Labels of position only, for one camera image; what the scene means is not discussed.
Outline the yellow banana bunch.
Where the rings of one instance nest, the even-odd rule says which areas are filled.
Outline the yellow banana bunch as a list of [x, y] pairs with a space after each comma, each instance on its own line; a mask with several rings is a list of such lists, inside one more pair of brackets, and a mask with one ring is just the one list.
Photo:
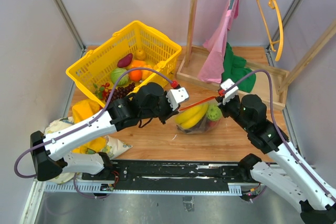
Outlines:
[[182, 129], [189, 129], [195, 126], [206, 114], [208, 109], [208, 103], [203, 103], [190, 108], [179, 114], [175, 118], [175, 123]]

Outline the green custard apple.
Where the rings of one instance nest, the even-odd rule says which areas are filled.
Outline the green custard apple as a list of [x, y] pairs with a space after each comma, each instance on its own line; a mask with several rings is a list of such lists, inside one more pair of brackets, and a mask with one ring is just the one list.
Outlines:
[[210, 104], [208, 106], [206, 117], [210, 121], [218, 121], [222, 117], [222, 112], [220, 108], [215, 104]]

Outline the red apple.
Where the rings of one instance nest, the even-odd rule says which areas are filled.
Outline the red apple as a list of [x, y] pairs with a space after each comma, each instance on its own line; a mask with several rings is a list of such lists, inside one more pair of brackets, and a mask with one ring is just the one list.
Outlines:
[[212, 127], [214, 127], [216, 124], [217, 124], [217, 121], [211, 121], [211, 120], [208, 120], [208, 121], [207, 121], [207, 127], [208, 127], [208, 128], [212, 128]]

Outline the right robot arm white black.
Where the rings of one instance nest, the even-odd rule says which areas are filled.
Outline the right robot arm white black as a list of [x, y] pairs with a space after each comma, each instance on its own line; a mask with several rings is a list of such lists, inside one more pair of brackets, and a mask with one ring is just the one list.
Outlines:
[[287, 135], [267, 119], [261, 98], [249, 94], [229, 101], [217, 97], [223, 117], [232, 118], [252, 145], [272, 158], [283, 176], [254, 154], [239, 162], [238, 177], [264, 184], [296, 209], [304, 223], [335, 223], [335, 189], [328, 185], [295, 150]]

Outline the clear zip top bag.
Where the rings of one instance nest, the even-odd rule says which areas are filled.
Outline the clear zip top bag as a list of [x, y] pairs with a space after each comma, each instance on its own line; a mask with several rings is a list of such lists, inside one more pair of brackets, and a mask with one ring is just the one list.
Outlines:
[[215, 128], [221, 118], [215, 97], [210, 97], [181, 109], [174, 121], [182, 133], [200, 134]]

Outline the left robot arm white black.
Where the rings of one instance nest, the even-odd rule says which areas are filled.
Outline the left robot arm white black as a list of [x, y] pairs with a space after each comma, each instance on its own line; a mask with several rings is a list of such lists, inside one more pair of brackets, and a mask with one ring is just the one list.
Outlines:
[[106, 110], [51, 134], [36, 131], [30, 136], [32, 159], [39, 181], [47, 181], [62, 173], [88, 173], [100, 179], [112, 175], [112, 163], [108, 154], [73, 153], [78, 148], [98, 137], [113, 134], [123, 129], [140, 126], [142, 120], [158, 118], [162, 124], [178, 114], [181, 103], [189, 99], [185, 88], [169, 91], [150, 82], [137, 93], [109, 103]]

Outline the dark grape bunch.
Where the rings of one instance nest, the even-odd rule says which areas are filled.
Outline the dark grape bunch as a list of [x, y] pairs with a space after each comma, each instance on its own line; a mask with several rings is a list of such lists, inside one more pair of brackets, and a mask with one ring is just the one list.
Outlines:
[[184, 134], [198, 134], [206, 131], [206, 122], [202, 121], [189, 129], [181, 129]]

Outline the black grape bunch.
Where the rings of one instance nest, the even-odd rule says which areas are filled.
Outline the black grape bunch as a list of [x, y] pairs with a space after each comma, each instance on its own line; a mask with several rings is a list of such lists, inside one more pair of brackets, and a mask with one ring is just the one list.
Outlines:
[[126, 97], [131, 91], [134, 90], [134, 88], [135, 88], [135, 83], [134, 82], [132, 82], [131, 84], [129, 84], [125, 87], [117, 87], [116, 89], [114, 89], [111, 101]]

